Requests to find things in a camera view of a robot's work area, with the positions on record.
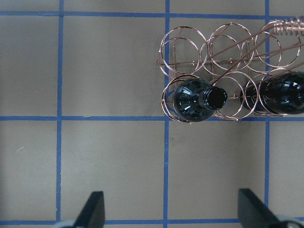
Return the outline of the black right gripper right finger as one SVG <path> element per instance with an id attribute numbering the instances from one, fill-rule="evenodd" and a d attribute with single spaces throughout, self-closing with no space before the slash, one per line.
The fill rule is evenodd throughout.
<path id="1" fill-rule="evenodd" d="M 278 228 L 280 220 L 251 189 L 238 190 L 238 220 L 243 228 Z"/>

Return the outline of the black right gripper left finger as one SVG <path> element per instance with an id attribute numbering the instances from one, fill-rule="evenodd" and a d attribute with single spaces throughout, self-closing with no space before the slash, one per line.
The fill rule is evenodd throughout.
<path id="1" fill-rule="evenodd" d="M 75 228 L 103 228 L 105 201 L 102 191 L 93 191 L 74 222 Z"/>

